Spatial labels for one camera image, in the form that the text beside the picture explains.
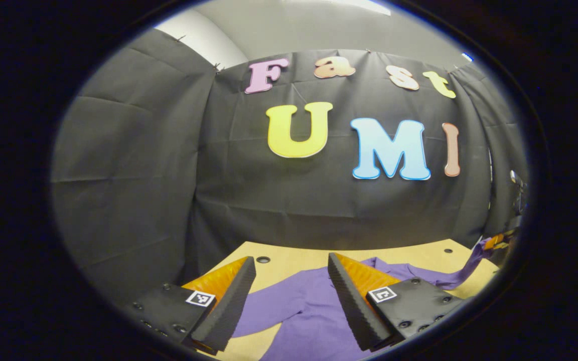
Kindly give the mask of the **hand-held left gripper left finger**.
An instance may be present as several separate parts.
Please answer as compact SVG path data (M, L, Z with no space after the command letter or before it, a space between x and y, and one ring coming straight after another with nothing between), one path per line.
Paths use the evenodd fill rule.
M247 256L185 285L156 286L122 310L172 351L216 355L232 338L255 277L255 259Z

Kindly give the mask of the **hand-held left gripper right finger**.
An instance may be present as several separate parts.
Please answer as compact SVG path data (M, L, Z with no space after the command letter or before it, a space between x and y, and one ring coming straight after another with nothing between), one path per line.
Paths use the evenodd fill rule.
M337 252L328 254L327 270L362 351L411 338L464 303L420 277L397 279Z

